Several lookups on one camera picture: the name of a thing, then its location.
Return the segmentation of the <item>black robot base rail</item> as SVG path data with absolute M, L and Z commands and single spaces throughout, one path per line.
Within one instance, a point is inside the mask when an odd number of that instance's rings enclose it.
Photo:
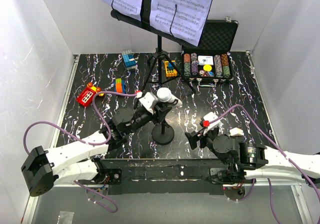
M 110 195 L 209 193 L 223 195 L 223 185 L 243 188 L 244 176 L 214 159 L 99 159 L 93 182 Z

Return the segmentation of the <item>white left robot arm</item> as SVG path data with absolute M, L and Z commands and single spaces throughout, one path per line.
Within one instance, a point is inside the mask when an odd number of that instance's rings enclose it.
M 21 167 L 30 196 L 38 197 L 54 185 L 73 180 L 92 180 L 101 184 L 106 171 L 94 164 L 92 157 L 117 149 L 126 142 L 125 135 L 134 133 L 149 122 L 155 128 L 165 124 L 165 117 L 180 102 L 143 102 L 139 108 L 120 108 L 107 125 L 92 135 L 68 145 L 43 149 L 37 146 L 28 152 Z

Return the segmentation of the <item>white microphone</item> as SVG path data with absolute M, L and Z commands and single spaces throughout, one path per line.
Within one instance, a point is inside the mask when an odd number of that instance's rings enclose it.
M 182 101 L 172 94 L 171 90 L 167 87 L 161 87 L 157 90 L 156 96 L 160 102 L 173 104 L 176 107 L 182 106 Z

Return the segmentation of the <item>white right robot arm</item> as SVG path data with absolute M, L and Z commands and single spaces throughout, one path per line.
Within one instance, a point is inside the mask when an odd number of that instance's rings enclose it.
M 320 186 L 320 155 L 296 154 L 258 143 L 240 142 L 236 137 L 219 135 L 219 129 L 185 133 L 191 149 L 208 148 L 224 168 L 211 173 L 219 184 L 238 184 L 251 179 L 292 180 Z

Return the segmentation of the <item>black desktop microphone stand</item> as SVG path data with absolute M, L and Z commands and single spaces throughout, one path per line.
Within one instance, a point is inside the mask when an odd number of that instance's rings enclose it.
M 154 125 L 151 131 L 151 137 L 157 145 L 165 146 L 170 144 L 175 136 L 175 131 L 171 125 L 166 121 L 166 118 L 163 122 Z

